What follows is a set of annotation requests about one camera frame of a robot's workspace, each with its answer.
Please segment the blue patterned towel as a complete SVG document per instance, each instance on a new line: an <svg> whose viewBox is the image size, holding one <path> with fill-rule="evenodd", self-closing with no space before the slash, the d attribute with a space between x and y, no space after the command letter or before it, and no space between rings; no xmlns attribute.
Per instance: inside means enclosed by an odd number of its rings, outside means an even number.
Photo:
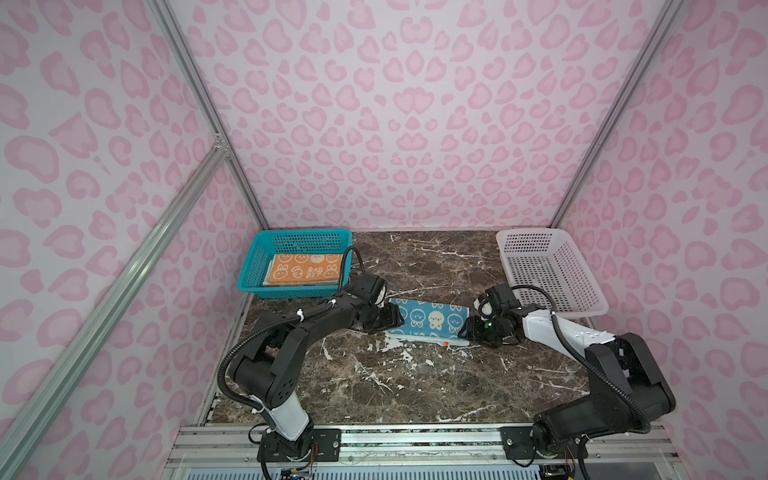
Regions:
<svg viewBox="0 0 768 480"><path fill-rule="evenodd" d="M399 308L404 324L388 330L388 336L400 341L442 346L469 344L468 340L458 336L470 315L467 307L397 298L391 303Z"/></svg>

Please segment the white plastic basket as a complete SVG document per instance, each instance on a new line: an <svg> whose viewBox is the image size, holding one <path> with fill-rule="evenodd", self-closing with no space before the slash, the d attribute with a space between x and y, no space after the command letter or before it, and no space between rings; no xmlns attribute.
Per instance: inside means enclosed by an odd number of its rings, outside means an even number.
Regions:
<svg viewBox="0 0 768 480"><path fill-rule="evenodd" d="M564 230L515 228L496 233L502 267L511 286L533 285L548 293L563 318L604 315L608 301L574 240Z"/></svg>

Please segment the orange patterned towel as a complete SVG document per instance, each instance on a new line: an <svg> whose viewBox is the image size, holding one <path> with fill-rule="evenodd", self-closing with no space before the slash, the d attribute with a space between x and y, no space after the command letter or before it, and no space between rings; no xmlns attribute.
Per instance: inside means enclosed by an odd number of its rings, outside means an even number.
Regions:
<svg viewBox="0 0 768 480"><path fill-rule="evenodd" d="M276 254L265 274L266 286L329 285L339 280L340 254Z"/></svg>

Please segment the teal plastic basket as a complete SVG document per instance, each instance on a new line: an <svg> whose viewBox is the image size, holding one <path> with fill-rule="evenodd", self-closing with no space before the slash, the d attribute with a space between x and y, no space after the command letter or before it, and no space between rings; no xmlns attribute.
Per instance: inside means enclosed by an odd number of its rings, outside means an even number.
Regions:
<svg viewBox="0 0 768 480"><path fill-rule="evenodd" d="M353 243L347 229L262 231L249 247L238 288L262 299L331 295L349 278L351 261L342 254Z"/></svg>

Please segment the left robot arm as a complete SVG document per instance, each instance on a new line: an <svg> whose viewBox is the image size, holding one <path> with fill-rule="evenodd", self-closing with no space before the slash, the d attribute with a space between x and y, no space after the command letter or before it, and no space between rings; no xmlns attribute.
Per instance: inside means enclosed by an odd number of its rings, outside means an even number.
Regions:
<svg viewBox="0 0 768 480"><path fill-rule="evenodd" d="M356 324L366 333L397 324L399 310L386 295L387 282L365 273L315 306L262 315L251 334L221 361L216 377L220 392L255 409L283 439L299 440L311 424L295 393L308 349Z"/></svg>

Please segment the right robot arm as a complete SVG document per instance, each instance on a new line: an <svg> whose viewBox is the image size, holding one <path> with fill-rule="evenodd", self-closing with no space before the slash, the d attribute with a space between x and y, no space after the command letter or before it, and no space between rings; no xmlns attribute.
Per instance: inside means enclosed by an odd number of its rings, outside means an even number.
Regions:
<svg viewBox="0 0 768 480"><path fill-rule="evenodd" d="M618 433L646 434L675 410L676 398L646 341L563 319L554 298L534 285L497 285L474 302L459 336L489 347L530 340L586 370L588 393L535 416L534 448L551 453L568 442Z"/></svg>

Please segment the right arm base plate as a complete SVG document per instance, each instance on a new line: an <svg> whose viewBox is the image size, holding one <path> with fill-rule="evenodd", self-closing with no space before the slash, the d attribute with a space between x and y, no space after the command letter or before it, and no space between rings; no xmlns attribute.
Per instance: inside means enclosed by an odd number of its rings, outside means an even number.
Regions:
<svg viewBox="0 0 768 480"><path fill-rule="evenodd" d="M575 454L577 450L573 439L560 439L539 424L503 426L499 433L506 459L523 464Z"/></svg>

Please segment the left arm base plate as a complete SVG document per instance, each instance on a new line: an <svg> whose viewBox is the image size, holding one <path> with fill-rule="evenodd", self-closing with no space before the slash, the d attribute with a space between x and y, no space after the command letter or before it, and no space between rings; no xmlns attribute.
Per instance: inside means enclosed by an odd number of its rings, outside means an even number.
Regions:
<svg viewBox="0 0 768 480"><path fill-rule="evenodd" d="M267 463L336 462L341 447L341 430L310 425L297 439L277 432L265 433L259 441L257 458Z"/></svg>

